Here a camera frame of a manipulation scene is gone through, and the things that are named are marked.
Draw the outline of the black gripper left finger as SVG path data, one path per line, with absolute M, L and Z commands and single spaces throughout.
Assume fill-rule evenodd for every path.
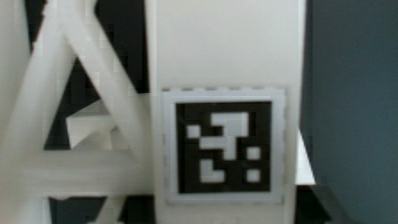
M 90 224 L 100 218 L 106 197 L 50 198 L 49 202 L 52 224 Z M 153 196 L 127 197 L 116 219 L 123 224 L 157 224 Z

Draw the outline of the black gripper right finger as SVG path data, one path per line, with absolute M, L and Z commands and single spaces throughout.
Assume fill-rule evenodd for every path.
M 297 186 L 297 210 L 294 224 L 356 224 L 329 188 Z

